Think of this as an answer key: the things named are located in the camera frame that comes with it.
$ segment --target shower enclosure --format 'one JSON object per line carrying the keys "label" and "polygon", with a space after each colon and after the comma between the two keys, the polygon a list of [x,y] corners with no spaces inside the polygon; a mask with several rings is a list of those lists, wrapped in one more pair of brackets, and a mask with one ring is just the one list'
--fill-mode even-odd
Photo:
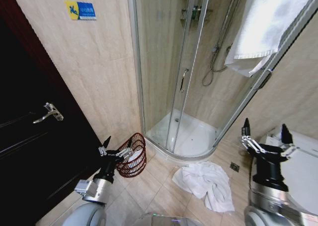
{"label": "shower enclosure", "polygon": [[143,134],[182,160],[214,151],[306,23],[295,20],[279,52],[246,78],[224,67],[245,0],[128,3]]}

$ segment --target sign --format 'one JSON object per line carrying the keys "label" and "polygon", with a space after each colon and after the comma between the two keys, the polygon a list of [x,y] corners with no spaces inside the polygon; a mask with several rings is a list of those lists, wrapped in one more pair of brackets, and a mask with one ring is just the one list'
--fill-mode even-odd
{"label": "sign", "polygon": [[72,20],[96,20],[92,3],[66,0],[65,4]]}

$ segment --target glass shower door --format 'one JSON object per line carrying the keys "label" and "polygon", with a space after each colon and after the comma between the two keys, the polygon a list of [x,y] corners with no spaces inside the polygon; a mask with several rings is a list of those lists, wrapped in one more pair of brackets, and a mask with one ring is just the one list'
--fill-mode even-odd
{"label": "glass shower door", "polygon": [[135,0],[144,132],[166,148],[189,0]]}
{"label": "glass shower door", "polygon": [[173,152],[208,0],[134,1],[144,132]]}
{"label": "glass shower door", "polygon": [[[180,136],[178,133],[186,132],[185,128],[187,128],[187,123],[184,122],[184,120],[184,124],[181,125],[180,123],[199,46],[207,4],[208,0],[189,0],[187,9],[182,10],[182,13],[186,14],[185,35],[180,54],[178,79],[176,82],[166,142],[166,149],[172,153],[174,153],[175,150],[176,140],[178,136]],[[179,143],[182,143],[182,141],[182,137],[178,139]]]}

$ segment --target door handle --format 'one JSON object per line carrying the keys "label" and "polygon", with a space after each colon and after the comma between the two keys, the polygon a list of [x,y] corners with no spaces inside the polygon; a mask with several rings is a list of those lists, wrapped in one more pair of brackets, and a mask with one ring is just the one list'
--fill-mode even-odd
{"label": "door handle", "polygon": [[183,93],[183,81],[184,81],[184,77],[185,77],[185,74],[189,71],[188,68],[185,69],[185,71],[183,72],[183,75],[182,75],[182,80],[181,80],[181,86],[180,86],[180,93]]}
{"label": "door handle", "polygon": [[253,88],[253,90],[260,90],[260,89],[262,89],[262,88],[266,85],[266,83],[269,81],[269,79],[273,76],[273,71],[272,71],[272,70],[267,69],[266,71],[269,72],[269,75],[266,76],[266,78],[264,79],[264,81],[262,82],[262,84],[261,84],[258,88]]}
{"label": "door handle", "polygon": [[48,110],[48,113],[45,114],[42,118],[34,120],[33,123],[39,123],[53,115],[57,121],[63,121],[63,115],[56,109],[56,107],[52,103],[46,103],[44,107]]}

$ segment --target red wire basket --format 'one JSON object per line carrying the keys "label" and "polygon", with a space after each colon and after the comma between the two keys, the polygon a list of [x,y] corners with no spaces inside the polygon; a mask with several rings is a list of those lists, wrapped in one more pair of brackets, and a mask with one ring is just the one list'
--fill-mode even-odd
{"label": "red wire basket", "polygon": [[[146,142],[143,135],[140,133],[135,133],[132,137],[131,149],[132,152],[129,156],[121,163],[116,165],[119,174],[126,178],[131,178],[139,175],[145,168],[147,163],[146,158]],[[122,151],[127,148],[129,139],[118,149]],[[136,152],[142,150],[141,153],[132,161],[129,158]]]}

